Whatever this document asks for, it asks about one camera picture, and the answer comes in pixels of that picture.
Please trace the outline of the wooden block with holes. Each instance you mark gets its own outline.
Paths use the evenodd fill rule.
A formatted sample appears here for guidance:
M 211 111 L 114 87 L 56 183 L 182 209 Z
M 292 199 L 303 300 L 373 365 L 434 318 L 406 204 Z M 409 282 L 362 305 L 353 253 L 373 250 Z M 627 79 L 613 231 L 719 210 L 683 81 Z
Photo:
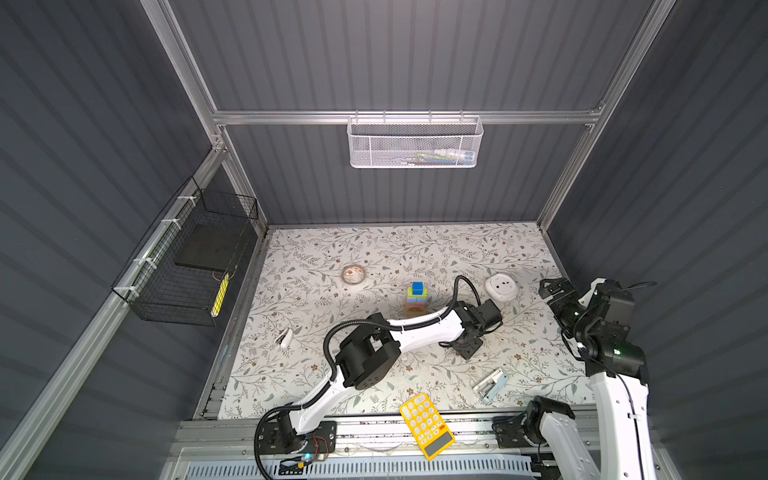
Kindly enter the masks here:
M 425 315 L 425 314 L 426 314 L 426 309 L 425 308 L 409 307 L 409 308 L 404 310 L 404 315 L 407 318 L 414 318 L 414 317 L 418 317 L 418 316 Z

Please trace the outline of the green block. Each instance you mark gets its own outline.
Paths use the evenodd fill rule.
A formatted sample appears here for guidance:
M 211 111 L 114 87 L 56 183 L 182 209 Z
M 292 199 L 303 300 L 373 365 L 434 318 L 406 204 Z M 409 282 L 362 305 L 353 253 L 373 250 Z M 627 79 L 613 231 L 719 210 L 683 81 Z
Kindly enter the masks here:
M 411 285 L 407 289 L 408 303 L 425 303 L 428 298 L 428 290 L 423 286 Z

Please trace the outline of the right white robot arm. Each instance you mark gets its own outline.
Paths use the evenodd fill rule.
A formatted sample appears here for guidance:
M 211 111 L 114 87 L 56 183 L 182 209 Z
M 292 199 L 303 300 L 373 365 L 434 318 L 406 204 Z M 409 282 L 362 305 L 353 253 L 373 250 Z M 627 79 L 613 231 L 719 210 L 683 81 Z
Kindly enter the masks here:
M 547 445 L 564 479 L 654 479 L 648 419 L 650 378 L 643 350 L 629 342 L 635 300 L 618 281 L 598 278 L 579 294 L 566 278 L 543 279 L 539 295 L 560 327 L 566 347 L 582 362 L 596 402 L 600 457 L 580 436 L 571 407 L 537 396 L 523 427 Z

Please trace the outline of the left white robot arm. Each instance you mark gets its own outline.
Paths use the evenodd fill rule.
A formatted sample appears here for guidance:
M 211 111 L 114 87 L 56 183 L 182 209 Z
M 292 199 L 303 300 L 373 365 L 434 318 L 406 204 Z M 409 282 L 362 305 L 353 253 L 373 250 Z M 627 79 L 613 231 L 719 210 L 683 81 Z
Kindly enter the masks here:
M 276 422 L 283 441 L 314 432 L 337 405 L 382 381 L 402 354 L 445 344 L 469 359 L 482 345 L 482 337 L 502 321 L 498 306 L 486 300 L 478 306 L 456 301 L 404 320 L 386 320 L 376 313 L 335 325 L 323 341 L 328 373 L 298 403 L 278 409 Z

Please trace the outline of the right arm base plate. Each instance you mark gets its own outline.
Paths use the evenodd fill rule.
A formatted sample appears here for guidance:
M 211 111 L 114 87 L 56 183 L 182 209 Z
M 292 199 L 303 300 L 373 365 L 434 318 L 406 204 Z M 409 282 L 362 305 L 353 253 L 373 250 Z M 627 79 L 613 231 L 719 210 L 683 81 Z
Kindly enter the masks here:
M 527 414 L 494 417 L 491 430 L 502 449 L 537 447 L 539 442 L 527 426 Z

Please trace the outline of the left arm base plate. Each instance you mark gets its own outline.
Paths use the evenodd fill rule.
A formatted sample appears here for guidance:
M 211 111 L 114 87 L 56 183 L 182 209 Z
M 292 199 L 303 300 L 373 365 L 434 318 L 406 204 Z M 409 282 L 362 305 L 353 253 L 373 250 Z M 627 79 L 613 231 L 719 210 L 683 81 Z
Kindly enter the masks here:
M 287 418 L 270 420 L 257 428 L 254 443 L 260 455 L 333 453 L 337 426 L 334 421 L 322 421 L 312 432 L 299 434 Z

